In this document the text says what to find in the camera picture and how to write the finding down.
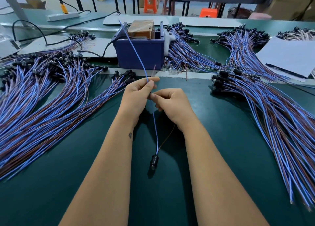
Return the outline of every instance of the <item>gray floor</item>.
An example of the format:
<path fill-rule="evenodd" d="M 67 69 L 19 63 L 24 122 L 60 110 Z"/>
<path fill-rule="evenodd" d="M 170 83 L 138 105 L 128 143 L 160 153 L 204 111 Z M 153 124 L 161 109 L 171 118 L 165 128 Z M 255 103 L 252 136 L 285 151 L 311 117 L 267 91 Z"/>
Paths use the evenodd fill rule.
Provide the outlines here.
<path fill-rule="evenodd" d="M 60 10 L 59 0 L 42 0 L 42 1 L 46 1 L 46 9 Z M 78 8 L 76 0 L 63 0 L 63 1 Z M 92 0 L 81 0 L 81 3 L 82 3 L 82 7 L 84 10 L 89 9 L 91 11 L 94 11 Z M 105 0 L 105 1 L 95 0 L 95 4 L 96 4 L 97 12 L 110 13 L 110 12 L 116 11 L 115 0 Z M 189 6 L 188 16 L 199 15 L 201 9 L 207 8 L 208 5 L 209 5 L 209 3 L 206 3 L 206 2 L 192 1 L 190 3 L 190 6 Z M 232 6 L 237 6 L 237 4 L 226 4 L 226 7 L 225 7 L 224 12 L 223 12 L 224 18 L 227 17 L 227 11 Z M 242 4 L 243 8 L 252 9 L 252 10 L 255 9 L 255 6 L 256 5 L 254 5 L 254 4 Z M 123 13 L 124 12 L 123 0 L 118 0 L 118 7 L 119 7 L 119 11 Z M 163 8 L 163 1 L 159 3 L 159 9 L 157 12 L 158 15 L 162 14 L 162 8 Z M 74 10 L 73 8 L 71 8 L 69 6 L 67 6 L 67 9 L 68 9 L 68 11 Z M 176 3 L 175 4 L 175 15 L 181 16 L 182 9 L 183 9 L 183 3 Z M 127 14 L 133 13 L 132 0 L 126 0 L 126 10 L 127 10 Z M 143 8 L 140 8 L 140 14 L 144 15 Z"/>

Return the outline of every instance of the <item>hand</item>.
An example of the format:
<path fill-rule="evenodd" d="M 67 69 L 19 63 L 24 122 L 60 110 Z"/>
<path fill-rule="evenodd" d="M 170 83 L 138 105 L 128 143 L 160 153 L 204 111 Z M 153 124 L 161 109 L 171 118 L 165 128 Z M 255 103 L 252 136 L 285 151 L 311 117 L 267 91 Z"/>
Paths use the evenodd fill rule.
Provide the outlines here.
<path fill-rule="evenodd" d="M 156 89 L 154 82 L 160 80 L 159 77 L 149 77 L 139 79 L 127 85 L 117 115 L 132 121 L 135 127 L 139 121 L 139 116 L 146 106 L 147 98 L 152 91 Z"/>
<path fill-rule="evenodd" d="M 150 95 L 155 107 L 164 110 L 168 118 L 184 131 L 191 121 L 198 120 L 182 89 L 162 89 Z"/>

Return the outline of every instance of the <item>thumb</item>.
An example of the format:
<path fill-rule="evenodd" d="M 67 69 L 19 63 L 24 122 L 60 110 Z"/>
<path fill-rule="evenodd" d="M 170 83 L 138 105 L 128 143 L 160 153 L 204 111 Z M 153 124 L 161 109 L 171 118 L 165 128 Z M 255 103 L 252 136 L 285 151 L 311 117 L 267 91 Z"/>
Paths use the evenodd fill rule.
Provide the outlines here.
<path fill-rule="evenodd" d="M 151 80 L 151 81 L 148 81 L 148 83 L 140 91 L 143 92 L 146 95 L 146 97 L 148 97 L 153 87 L 154 87 L 154 81 Z"/>
<path fill-rule="evenodd" d="M 163 108 L 163 105 L 164 105 L 164 103 L 165 103 L 165 101 L 166 101 L 165 98 L 163 98 L 163 97 L 161 97 L 161 96 L 159 96 L 159 95 L 157 95 L 157 94 L 154 94 L 154 93 L 152 93 L 152 94 L 150 95 L 150 99 L 151 99 L 155 104 L 159 105 L 161 108 Z"/>

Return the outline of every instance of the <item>left hand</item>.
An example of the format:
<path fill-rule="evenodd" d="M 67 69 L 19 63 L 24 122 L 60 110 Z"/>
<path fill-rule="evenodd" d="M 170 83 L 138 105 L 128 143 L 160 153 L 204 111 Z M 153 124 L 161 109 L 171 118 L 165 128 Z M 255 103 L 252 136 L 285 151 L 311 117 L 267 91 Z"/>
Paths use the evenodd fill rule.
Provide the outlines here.
<path fill-rule="evenodd" d="M 133 127 L 136 126 L 139 116 L 146 106 L 147 98 L 157 86 L 154 84 L 159 81 L 159 77 L 148 77 L 139 79 L 127 85 L 117 115 L 131 120 Z"/>

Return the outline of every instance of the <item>forearm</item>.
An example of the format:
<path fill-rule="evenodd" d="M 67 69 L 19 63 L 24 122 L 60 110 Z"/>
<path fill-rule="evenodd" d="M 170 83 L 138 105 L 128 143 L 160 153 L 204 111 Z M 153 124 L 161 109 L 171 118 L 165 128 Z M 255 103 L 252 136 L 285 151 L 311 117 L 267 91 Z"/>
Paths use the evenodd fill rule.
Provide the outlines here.
<path fill-rule="evenodd" d="M 268 225 L 198 119 L 185 129 L 199 226 Z"/>
<path fill-rule="evenodd" d="M 132 136 L 117 115 L 59 226 L 128 224 Z"/>

